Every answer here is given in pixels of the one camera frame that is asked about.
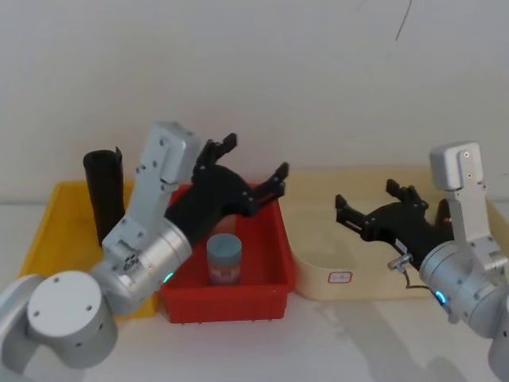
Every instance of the red plastic bin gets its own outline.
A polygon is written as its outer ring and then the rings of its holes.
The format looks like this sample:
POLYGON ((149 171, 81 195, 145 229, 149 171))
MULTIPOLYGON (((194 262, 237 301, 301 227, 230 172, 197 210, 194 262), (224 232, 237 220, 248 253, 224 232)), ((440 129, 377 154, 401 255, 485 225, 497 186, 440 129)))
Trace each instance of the red plastic bin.
MULTIPOLYGON (((185 190, 181 187, 174 196, 185 190)), ((285 315, 295 278, 279 203, 250 219, 237 216, 235 234, 243 245, 240 284, 210 284, 204 240, 159 292, 170 322, 271 320, 285 315)))

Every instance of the led light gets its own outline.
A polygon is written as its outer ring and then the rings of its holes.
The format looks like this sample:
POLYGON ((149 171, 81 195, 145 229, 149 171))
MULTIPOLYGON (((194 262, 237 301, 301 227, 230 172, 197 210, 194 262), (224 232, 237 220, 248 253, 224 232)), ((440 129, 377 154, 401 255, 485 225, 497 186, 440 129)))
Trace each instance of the led light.
POLYGON ((437 298, 440 305, 445 305, 447 303, 447 298, 445 298, 444 294, 439 290, 435 291, 435 297, 437 298))
POLYGON ((173 272, 165 277, 165 281, 163 281, 163 283, 166 283, 168 280, 170 280, 172 278, 172 276, 173 276, 173 272))

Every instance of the cream plastic tray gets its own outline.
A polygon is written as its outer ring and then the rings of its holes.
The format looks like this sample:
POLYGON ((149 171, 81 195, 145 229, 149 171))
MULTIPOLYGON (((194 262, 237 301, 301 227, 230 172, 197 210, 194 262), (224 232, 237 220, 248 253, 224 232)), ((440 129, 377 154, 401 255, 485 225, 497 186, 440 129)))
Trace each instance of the cream plastic tray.
MULTIPOLYGON (((385 243, 362 241, 336 223, 335 196, 341 193, 354 209, 370 213, 396 201, 385 192, 387 179, 414 185, 429 203, 426 217, 433 221, 444 197, 433 186, 429 169, 422 167, 367 167, 291 172, 286 195, 280 199, 286 232, 293 251, 296 290, 316 300, 429 297, 425 290, 406 290, 405 279, 389 271, 387 263, 398 253, 385 243)), ((492 234, 509 253, 509 225, 488 203, 492 234)), ((412 283, 418 273, 409 267, 412 283)))

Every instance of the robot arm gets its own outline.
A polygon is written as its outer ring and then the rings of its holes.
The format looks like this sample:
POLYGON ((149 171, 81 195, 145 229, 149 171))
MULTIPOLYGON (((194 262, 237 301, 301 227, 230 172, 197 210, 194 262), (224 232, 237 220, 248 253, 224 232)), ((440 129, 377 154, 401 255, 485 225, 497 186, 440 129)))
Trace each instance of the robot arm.
POLYGON ((41 344, 71 368, 103 361, 117 340, 114 315, 134 312, 159 290, 223 217, 254 216, 282 196, 288 164, 252 189, 216 164, 235 146, 231 134, 222 143, 208 141, 198 156, 192 133, 174 123, 155 125, 126 215, 103 241, 103 261, 90 274, 27 276, 0 295, 0 380, 29 382, 22 373, 41 344), (191 173, 188 192, 166 209, 191 173))
POLYGON ((406 274, 404 266, 410 263, 450 322, 462 320, 481 337, 492 338, 490 366, 502 381, 509 381, 507 257, 490 233, 479 144, 438 147, 430 161, 435 184, 447 195, 453 238, 425 220, 428 204, 413 186, 400 188, 392 180, 387 192, 399 202, 364 216, 338 195, 336 220, 363 240, 392 245, 401 257, 388 264, 390 269, 406 274))

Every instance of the table surface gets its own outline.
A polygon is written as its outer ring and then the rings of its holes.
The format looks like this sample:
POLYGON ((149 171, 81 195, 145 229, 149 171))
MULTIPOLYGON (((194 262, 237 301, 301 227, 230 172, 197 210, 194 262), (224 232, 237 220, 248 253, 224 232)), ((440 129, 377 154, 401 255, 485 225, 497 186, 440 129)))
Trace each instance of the table surface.
MULTIPOLYGON (((509 216, 509 203, 497 203, 509 216)), ((0 290, 13 282, 42 217, 40 205, 0 205, 0 290)), ((289 296, 272 322, 171 325, 161 315, 121 324, 110 357, 87 371, 41 348, 36 382, 344 380, 492 382, 489 340, 450 325, 434 300, 314 302, 289 296)))

